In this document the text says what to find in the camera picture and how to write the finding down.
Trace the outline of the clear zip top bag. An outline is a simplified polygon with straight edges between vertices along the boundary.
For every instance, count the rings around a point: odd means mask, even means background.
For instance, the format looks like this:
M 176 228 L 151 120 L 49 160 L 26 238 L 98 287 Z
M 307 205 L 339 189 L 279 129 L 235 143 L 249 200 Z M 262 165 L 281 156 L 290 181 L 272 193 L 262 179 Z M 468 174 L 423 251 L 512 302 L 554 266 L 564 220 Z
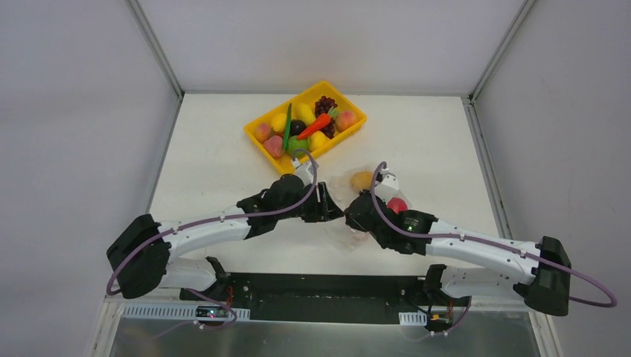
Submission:
M 348 251 L 374 240 L 374 229 L 382 227 L 382 219 L 371 199 L 373 173 L 373 167 L 364 165 L 327 180 L 330 197 L 342 211 L 342 217 L 333 222 L 327 233 Z

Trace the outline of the green cabbage ball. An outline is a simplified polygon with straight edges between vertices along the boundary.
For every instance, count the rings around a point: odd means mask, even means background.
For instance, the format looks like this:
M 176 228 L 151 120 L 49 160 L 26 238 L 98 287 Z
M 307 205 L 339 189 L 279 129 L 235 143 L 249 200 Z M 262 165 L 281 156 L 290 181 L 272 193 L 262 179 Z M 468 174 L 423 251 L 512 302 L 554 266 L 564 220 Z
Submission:
M 289 137 L 286 152 L 290 158 L 300 158 L 305 152 L 309 152 L 309 142 L 307 139 L 299 139 L 297 135 Z

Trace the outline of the green bean pod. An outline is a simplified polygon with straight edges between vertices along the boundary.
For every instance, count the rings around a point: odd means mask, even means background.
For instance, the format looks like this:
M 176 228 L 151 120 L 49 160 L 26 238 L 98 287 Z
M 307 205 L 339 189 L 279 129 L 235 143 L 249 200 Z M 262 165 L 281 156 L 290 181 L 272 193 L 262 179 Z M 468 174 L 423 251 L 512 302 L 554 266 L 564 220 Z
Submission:
M 283 152 L 285 152 L 288 147 L 291 121 L 292 121 L 292 103 L 288 105 L 287 111 L 286 111 L 286 120 L 285 120 L 284 134 L 283 134 L 283 140 L 282 140 L 282 146 L 281 146 L 281 149 L 283 150 Z

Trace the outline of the orange carrot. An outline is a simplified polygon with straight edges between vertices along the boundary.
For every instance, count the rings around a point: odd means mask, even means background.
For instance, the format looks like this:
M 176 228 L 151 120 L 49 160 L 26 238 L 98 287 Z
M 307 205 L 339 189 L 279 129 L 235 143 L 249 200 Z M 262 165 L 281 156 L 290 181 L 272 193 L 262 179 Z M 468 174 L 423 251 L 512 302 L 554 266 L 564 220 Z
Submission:
M 317 131 L 328 126 L 332 118 L 328 113 L 320 114 L 313 123 L 311 123 L 300 135 L 297 136 L 298 140 L 305 140 Z

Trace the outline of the peach from bag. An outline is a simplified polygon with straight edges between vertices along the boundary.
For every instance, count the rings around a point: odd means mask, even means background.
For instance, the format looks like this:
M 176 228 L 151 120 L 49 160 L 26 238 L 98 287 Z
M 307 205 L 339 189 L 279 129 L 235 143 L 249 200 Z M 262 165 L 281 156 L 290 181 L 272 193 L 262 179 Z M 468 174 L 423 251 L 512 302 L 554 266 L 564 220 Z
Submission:
M 351 110 L 345 110 L 340 112 L 336 117 L 335 127 L 338 132 L 343 132 L 351 128 L 358 121 L 358 117 L 355 112 Z

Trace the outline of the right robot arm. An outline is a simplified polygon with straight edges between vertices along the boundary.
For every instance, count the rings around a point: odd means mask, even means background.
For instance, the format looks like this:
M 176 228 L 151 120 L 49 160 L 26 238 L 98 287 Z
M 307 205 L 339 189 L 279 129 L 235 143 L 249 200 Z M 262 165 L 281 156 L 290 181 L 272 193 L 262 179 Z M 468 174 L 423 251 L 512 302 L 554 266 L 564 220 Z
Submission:
M 556 238 L 521 242 L 485 236 L 477 241 L 472 231 L 430 213 L 396 213 L 368 191 L 361 192 L 344 215 L 347 226 L 369 233 L 384 249 L 472 264 L 472 268 L 431 266 L 422 285 L 423 297 L 431 304 L 450 297 L 513 298 L 547 315 L 568 314 L 571 261 Z

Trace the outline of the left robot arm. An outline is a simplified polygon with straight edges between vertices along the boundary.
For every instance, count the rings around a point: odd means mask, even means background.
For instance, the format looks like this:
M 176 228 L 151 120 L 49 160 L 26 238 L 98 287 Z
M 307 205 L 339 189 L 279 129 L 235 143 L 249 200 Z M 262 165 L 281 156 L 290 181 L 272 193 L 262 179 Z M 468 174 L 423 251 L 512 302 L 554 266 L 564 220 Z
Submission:
M 219 265 L 209 259 L 186 259 L 185 254 L 262 236 L 283 219 L 320 223 L 342 216 L 324 182 L 305 184 L 293 174 L 214 217 L 157 222 L 147 213 L 133 219 L 107 249 L 113 275 L 106 291 L 135 299 L 157 288 L 193 289 L 208 300 L 219 300 L 227 290 Z

